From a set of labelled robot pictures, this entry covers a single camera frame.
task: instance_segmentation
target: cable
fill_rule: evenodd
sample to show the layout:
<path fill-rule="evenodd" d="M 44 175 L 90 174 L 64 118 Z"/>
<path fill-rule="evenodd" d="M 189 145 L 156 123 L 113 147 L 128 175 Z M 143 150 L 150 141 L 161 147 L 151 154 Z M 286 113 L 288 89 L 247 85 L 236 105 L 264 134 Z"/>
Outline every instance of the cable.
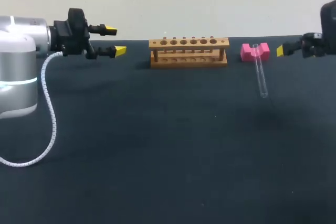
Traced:
<path fill-rule="evenodd" d="M 33 164 L 39 162 L 42 158 L 44 158 L 49 153 L 49 151 L 51 150 L 52 146 L 54 145 L 55 139 L 56 139 L 57 124 L 56 124 L 56 116 L 55 116 L 55 113 L 54 113 L 54 109 L 52 108 L 53 105 L 51 103 L 50 96 L 49 96 L 48 89 L 47 89 L 46 68 L 48 66 L 48 63 L 52 59 L 54 59 L 56 57 L 59 57 L 59 56 L 63 56 L 63 53 L 62 52 L 56 52 L 56 53 L 50 55 L 44 61 L 42 69 L 41 69 L 42 89 L 43 89 L 43 93 L 44 93 L 44 96 L 46 98 L 47 105 L 48 105 L 48 108 L 49 108 L 49 112 L 50 112 L 50 116 L 51 116 L 51 122 L 53 124 L 52 125 L 53 126 L 52 127 L 52 134 L 51 134 L 51 139 L 50 139 L 49 145 L 47 146 L 47 148 L 45 149 L 45 151 L 41 155 L 39 155 L 36 159 L 33 159 L 32 161 L 25 162 L 25 163 L 12 163 L 12 162 L 9 162 L 9 161 L 3 159 L 2 157 L 0 157 L 0 163 L 3 163 L 5 165 L 11 166 L 11 167 L 26 167 L 26 166 L 33 165 Z"/>

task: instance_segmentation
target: pink foam block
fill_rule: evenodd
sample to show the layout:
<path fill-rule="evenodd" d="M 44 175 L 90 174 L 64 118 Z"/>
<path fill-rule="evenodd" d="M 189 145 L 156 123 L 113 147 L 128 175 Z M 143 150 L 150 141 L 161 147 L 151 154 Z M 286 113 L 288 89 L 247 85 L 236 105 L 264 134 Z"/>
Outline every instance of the pink foam block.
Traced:
<path fill-rule="evenodd" d="M 261 60 L 268 60 L 270 51 L 267 43 L 261 43 L 258 49 Z M 242 61 L 254 61 L 255 56 L 255 52 L 252 48 L 250 48 L 249 44 L 242 45 L 242 49 L 240 51 L 240 57 L 242 58 Z"/>

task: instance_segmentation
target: dark tablecloth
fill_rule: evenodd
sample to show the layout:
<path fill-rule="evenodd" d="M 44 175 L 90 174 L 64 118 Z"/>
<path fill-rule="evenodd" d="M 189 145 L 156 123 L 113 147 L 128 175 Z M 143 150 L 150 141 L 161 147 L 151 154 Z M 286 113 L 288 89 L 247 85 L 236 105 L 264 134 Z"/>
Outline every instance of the dark tablecloth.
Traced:
<path fill-rule="evenodd" d="M 147 41 L 53 60 L 56 144 L 32 167 L 0 165 L 0 222 L 335 223 L 336 58 L 276 58 L 295 38 L 231 38 L 218 69 L 149 69 Z M 255 42 L 272 52 L 267 99 L 239 58 Z M 28 161 L 50 135 L 39 88 L 36 112 L 0 121 L 0 155 Z"/>

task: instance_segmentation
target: white wall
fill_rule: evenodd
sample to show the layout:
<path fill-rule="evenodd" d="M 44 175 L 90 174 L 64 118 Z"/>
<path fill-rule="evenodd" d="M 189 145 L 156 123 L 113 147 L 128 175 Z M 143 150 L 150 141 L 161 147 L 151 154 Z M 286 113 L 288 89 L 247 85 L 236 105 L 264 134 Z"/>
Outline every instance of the white wall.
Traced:
<path fill-rule="evenodd" d="M 329 1 L 0 0 L 0 15 L 43 17 L 52 24 L 79 7 L 89 23 L 117 27 L 113 39 L 294 35 L 320 31 L 320 7 Z"/>

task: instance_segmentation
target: test tube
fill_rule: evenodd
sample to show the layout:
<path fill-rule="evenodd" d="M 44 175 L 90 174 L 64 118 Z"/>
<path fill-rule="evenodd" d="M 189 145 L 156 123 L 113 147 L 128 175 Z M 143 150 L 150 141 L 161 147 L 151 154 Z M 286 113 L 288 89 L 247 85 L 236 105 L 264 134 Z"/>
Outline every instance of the test tube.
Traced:
<path fill-rule="evenodd" d="M 261 62 L 258 44 L 254 44 L 252 46 L 252 52 L 255 56 L 254 58 L 255 58 L 256 73 L 257 73 L 260 96 L 262 98 L 266 98 L 268 97 L 268 91 L 267 91 L 266 80 L 265 80 L 265 75 L 264 75 L 264 70 L 263 70 L 263 63 Z"/>

